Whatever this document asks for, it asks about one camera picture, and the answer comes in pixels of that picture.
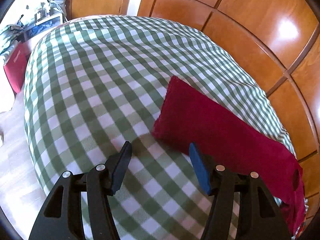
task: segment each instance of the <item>rivet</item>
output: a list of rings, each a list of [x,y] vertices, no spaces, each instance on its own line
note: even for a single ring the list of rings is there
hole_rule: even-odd
[[[259,174],[256,173],[255,171],[253,171],[253,172],[250,173],[250,176],[251,176],[252,178],[254,178],[254,179],[257,179],[257,178],[259,177]]]
[[[97,167],[96,167],[96,170],[97,171],[103,171],[106,167],[103,165],[103,164],[99,164]]]
[[[221,165],[221,164],[219,164],[219,165],[217,165],[216,166],[216,170],[217,171],[224,171],[226,168],[223,166],[223,165]]]
[[[63,174],[62,174],[62,177],[64,178],[67,178],[71,175],[71,172],[70,171],[65,171]]]

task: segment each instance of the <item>checkered blanket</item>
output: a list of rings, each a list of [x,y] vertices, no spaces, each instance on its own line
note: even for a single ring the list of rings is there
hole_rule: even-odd
[[[265,93],[200,31],[145,17],[82,20],[48,34],[28,62],[25,131],[44,192],[66,170],[88,172],[104,163],[127,140],[129,169],[109,198],[120,238],[199,239],[212,199],[199,187],[189,157],[150,134],[172,75],[294,154]],[[90,239],[85,194],[82,204]],[[235,194],[229,239],[238,213]]]

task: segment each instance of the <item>bed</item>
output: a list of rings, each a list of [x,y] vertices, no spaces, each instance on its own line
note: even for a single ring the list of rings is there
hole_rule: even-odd
[[[150,135],[176,75],[297,157],[308,224],[320,196],[317,15],[310,0],[142,0],[142,18],[80,19],[49,33],[31,55],[24,92],[44,192],[129,140],[129,171],[109,199],[121,239],[200,238],[211,199],[190,159]],[[229,239],[238,209],[235,195]],[[86,213],[84,221],[90,239]]]
[[[151,136],[173,75],[295,154],[265,92],[208,36],[164,19],[82,18],[44,37],[27,66],[25,131],[44,192],[64,171],[87,172],[127,140],[133,157],[109,199],[120,238],[200,238],[212,200],[190,158]],[[91,239],[85,194],[82,201]],[[238,212],[236,194],[230,239]]]

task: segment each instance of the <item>red cushion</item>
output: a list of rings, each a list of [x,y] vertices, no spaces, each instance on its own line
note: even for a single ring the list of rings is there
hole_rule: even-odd
[[[4,72],[16,93],[21,91],[26,74],[27,59],[24,54],[24,45],[19,43],[14,52],[12,52],[7,63],[4,65]]]
[[[175,76],[152,134],[185,154],[195,142],[233,172],[256,171],[272,195],[285,203],[281,209],[289,231],[294,234],[303,222],[302,168],[294,155]]]

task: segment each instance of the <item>wooden floor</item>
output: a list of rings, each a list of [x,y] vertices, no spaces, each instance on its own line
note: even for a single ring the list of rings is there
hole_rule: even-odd
[[[23,239],[28,239],[45,200],[36,179],[24,132],[23,91],[11,111],[0,114],[0,206]]]

